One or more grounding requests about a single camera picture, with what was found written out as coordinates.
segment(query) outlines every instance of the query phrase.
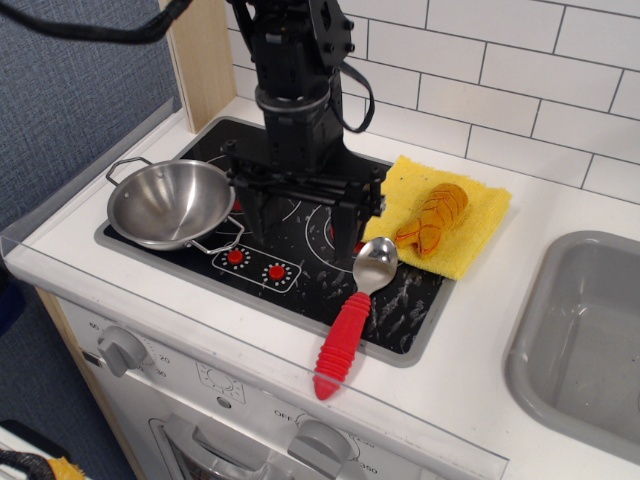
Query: subway tile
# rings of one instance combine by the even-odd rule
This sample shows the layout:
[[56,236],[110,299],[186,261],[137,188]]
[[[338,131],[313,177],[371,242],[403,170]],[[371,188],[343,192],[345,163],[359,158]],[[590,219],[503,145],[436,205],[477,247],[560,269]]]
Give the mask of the subway tile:
[[556,54],[640,69],[640,19],[567,8]]
[[342,116],[347,124],[357,127],[362,123],[365,116],[366,102],[364,98],[353,95],[342,96]]
[[[225,14],[227,15],[227,27],[229,27],[232,30],[240,30],[240,27],[238,27],[238,21],[236,20],[236,14],[233,13],[233,7],[231,6],[231,4],[228,2],[224,2],[224,8],[225,8]],[[247,8],[249,10],[249,15],[253,17],[256,9],[249,4],[247,4]]]
[[533,138],[640,163],[640,121],[543,101]]
[[238,22],[236,21],[236,15],[233,13],[233,7],[230,3],[224,2],[224,11],[227,15],[227,27],[232,30],[239,30]]
[[463,157],[469,128],[465,123],[379,103],[367,132]]
[[354,24],[351,31],[351,43],[356,46],[354,52],[349,54],[347,60],[351,57],[367,58],[368,38],[369,38],[369,20],[360,17],[349,17]]
[[596,156],[584,190],[640,203],[640,165]]
[[611,113],[640,120],[640,73],[624,72]]
[[[369,81],[377,100],[400,107],[416,107],[420,84],[419,73],[365,60],[351,59],[349,64]],[[342,89],[347,93],[369,98],[369,93],[362,85],[344,74],[342,74]]]
[[562,0],[566,5],[640,17],[638,0]]
[[424,28],[428,0],[403,0],[401,4],[390,0],[340,0],[344,14],[368,17],[385,22]]
[[538,103],[536,98],[423,75],[418,110],[529,136]]
[[580,187],[589,168],[591,154],[473,126],[467,158]]
[[369,24],[369,60],[477,82],[484,43],[381,22]]
[[244,43],[242,34],[235,30],[229,30],[229,43],[231,44],[231,59],[233,64],[255,70],[256,65],[251,61],[251,54],[249,54],[249,49]]
[[236,77],[236,90],[239,97],[255,99],[255,91],[258,86],[258,76],[255,70],[234,65],[233,74]]
[[431,0],[427,29],[551,52],[562,10],[528,0]]
[[609,110],[620,69],[488,45],[482,85],[596,110]]

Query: orange toy food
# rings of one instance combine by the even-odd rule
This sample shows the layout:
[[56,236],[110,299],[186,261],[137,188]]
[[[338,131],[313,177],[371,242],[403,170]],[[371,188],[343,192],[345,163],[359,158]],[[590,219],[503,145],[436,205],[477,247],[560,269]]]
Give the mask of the orange toy food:
[[400,227],[396,245],[402,248],[417,244],[420,254],[427,255],[438,246],[443,232],[460,218],[468,203],[467,194],[458,185],[441,183],[429,192],[420,213]]

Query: white countertop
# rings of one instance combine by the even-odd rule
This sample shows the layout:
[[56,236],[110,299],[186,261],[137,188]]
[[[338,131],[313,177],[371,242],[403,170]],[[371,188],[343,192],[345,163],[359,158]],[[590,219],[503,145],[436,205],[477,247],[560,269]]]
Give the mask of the white countertop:
[[[260,111],[247,100],[236,99],[222,115],[262,123]],[[167,160],[179,154],[193,138],[179,113],[125,157],[143,155],[151,161]],[[247,347],[240,354],[236,341],[213,330],[204,335],[202,325],[181,320],[172,324],[154,317],[153,327],[159,335],[179,337],[185,344],[202,343],[200,339],[205,337],[207,342],[215,339],[216,355],[226,355],[226,360],[233,361],[239,369],[246,368],[261,378],[265,382],[261,387],[273,384],[293,392],[298,404],[311,408],[317,416],[322,416],[324,409],[326,417],[338,414],[366,420],[370,423],[367,428],[377,431],[381,439],[388,439],[387,445],[399,442],[404,444],[402,449],[411,450],[411,459],[419,459],[420,452],[432,448],[447,450],[446,442],[430,445],[430,422],[494,452],[496,458],[506,459],[475,470],[489,472],[485,473],[488,478],[500,478],[491,473],[496,465],[506,465],[503,478],[509,480],[639,477],[640,466],[551,431],[530,418],[508,391],[504,363],[532,280],[550,243],[577,230],[602,230],[640,240],[640,206],[374,135],[349,134],[346,144],[355,152],[389,162],[406,155],[492,187],[505,187],[513,194],[502,225],[456,284],[417,364],[395,368],[358,354],[347,383],[380,402],[342,389],[326,405],[320,404],[313,394],[310,375],[296,365],[313,370],[322,338],[97,245],[93,235],[106,221],[106,203],[113,190],[103,177],[89,184],[25,242],[32,251],[14,250],[7,264],[16,276],[61,296],[83,296],[86,306],[96,310],[104,308],[117,314],[140,302],[149,311],[164,306],[237,337],[257,348]],[[123,168],[116,178],[122,179],[136,168]],[[90,276],[78,277],[52,259]],[[138,297],[129,298],[125,292],[114,292],[112,286],[98,279],[157,305]],[[160,315],[167,317],[173,313],[163,312]],[[137,316],[139,328],[152,326],[150,316]],[[465,460],[464,448],[458,454],[461,463],[474,462],[468,456]],[[474,471],[469,465],[465,469]]]

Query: black cable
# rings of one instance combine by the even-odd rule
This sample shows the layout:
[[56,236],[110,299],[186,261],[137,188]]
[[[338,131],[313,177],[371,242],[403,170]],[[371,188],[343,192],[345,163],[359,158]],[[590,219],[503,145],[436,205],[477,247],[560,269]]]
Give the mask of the black cable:
[[331,106],[333,113],[336,115],[336,118],[340,122],[340,125],[342,125],[344,128],[346,128],[350,132],[362,133],[369,127],[369,124],[373,119],[373,114],[376,111],[376,103],[373,98],[373,89],[371,88],[371,85],[369,84],[368,80],[364,77],[364,75],[362,75],[360,72],[358,72],[355,68],[353,68],[348,63],[342,62],[338,66],[338,70],[340,70],[341,73],[344,73],[345,75],[353,78],[356,82],[361,84],[369,92],[369,109],[367,110],[367,113],[364,116],[364,120],[362,121],[360,126],[357,128],[353,128],[349,124],[347,124],[344,117],[340,114],[340,110],[335,105],[335,103],[333,101],[329,102],[329,105]]
[[0,1],[0,14],[24,27],[51,37],[66,40],[139,45],[157,42],[162,39],[167,30],[169,30],[171,23],[186,10],[191,1],[192,0],[171,0],[162,12],[143,26],[134,30],[50,22],[21,12],[2,1]]

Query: oven door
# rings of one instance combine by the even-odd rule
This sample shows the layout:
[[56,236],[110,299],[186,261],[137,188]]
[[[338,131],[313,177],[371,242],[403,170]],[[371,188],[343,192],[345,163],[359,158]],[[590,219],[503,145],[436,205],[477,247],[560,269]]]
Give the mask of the oven door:
[[270,463],[276,452],[212,418],[195,425],[171,415],[162,430],[185,480],[294,480]]

